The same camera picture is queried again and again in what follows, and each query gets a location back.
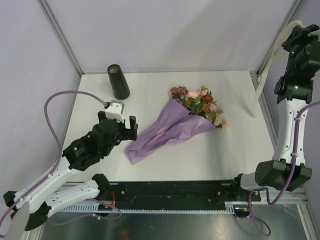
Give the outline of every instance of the white table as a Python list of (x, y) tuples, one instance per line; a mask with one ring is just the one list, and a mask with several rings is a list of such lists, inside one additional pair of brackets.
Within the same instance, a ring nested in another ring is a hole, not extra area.
[[(251, 173), (259, 162), (272, 159), (274, 150), (260, 106), (256, 107), (256, 117), (250, 112), (255, 89), (248, 71), (127, 73), (125, 77), (131, 91), (123, 101), (127, 128), (129, 116), (136, 116), (138, 133), (148, 128), (170, 99), (173, 86), (199, 91), (204, 85), (224, 110), (229, 129), (215, 129), (183, 143), (165, 145), (135, 165), (124, 154), (131, 142), (123, 141), (71, 182), (84, 182), (96, 173), (105, 174), (109, 181), (227, 180), (239, 173)], [(107, 74), (83, 75), (79, 90), (104, 101), (115, 99)], [(97, 113), (103, 110), (99, 102), (79, 94), (64, 148), (91, 131), (98, 123)]]

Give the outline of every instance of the robotic arm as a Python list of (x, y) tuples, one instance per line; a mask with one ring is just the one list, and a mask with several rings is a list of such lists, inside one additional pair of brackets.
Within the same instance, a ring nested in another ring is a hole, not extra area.
[[(42, 225), (49, 217), (67, 206), (87, 199), (105, 200), (111, 196), (111, 185), (103, 174), (96, 174), (92, 179), (70, 189), (55, 191), (74, 175), (81, 174), (108, 156), (113, 147), (118, 146), (121, 141), (137, 139), (136, 117), (129, 117), (130, 129), (127, 129), (122, 115), (124, 106), (123, 102), (117, 100), (107, 103), (106, 110), (98, 113), (99, 123), (63, 151), (62, 158), (52, 174), (50, 172), (55, 164), (25, 189), (4, 194), (4, 201), (8, 207), (19, 200), (13, 208), (12, 218), (25, 202), (29, 203), (30, 217), (26, 231)], [(45, 176), (48, 178), (44, 182), (22, 198)]]
[[(261, 162), (255, 172), (240, 176), (243, 189), (269, 186), (282, 190), (293, 167), (287, 191), (294, 191), (312, 176), (312, 169), (305, 167), (303, 148), (308, 109), (301, 116), (299, 112), (312, 101), (312, 78), (320, 69), (320, 42), (318, 35), (314, 34), (318, 32), (319, 27), (314, 24), (305, 28), (296, 26), (282, 44), (284, 50), (289, 52), (289, 57), (285, 74), (274, 89), (279, 109), (279, 131), (273, 160)], [(296, 121), (299, 121), (299, 130), (297, 153), (294, 153)], [(295, 166), (291, 162), (293, 155)]]

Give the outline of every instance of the black cup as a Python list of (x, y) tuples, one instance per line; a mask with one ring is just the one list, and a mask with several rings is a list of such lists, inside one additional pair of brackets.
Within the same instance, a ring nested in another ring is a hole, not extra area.
[(129, 97), (130, 89), (121, 67), (117, 64), (112, 64), (108, 67), (107, 71), (114, 97), (119, 100)]

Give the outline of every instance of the red flower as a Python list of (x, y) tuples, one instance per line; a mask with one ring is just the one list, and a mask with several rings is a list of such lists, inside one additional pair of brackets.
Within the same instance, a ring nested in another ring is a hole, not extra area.
[(183, 87), (181, 88), (181, 92), (183, 92), (183, 94), (187, 94), (189, 91), (188, 91), (188, 89), (187, 89), (185, 86), (183, 86)]
[(172, 94), (179, 94), (180, 91), (181, 91), (181, 88), (180, 88), (180, 87), (175, 87), (175, 86), (174, 86), (173, 88), (170, 89), (170, 92), (171, 92)]

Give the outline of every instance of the gray floor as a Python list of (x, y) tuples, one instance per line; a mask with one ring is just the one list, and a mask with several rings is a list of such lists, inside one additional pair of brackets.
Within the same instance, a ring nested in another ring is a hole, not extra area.
[[(271, 228), (268, 240), (306, 240), (296, 205), (254, 206)], [(79, 213), (57, 213), (66, 222)], [(46, 224), (42, 240), (265, 240), (251, 219), (219, 214), (124, 214), (117, 220), (86, 217), (65, 226)]]

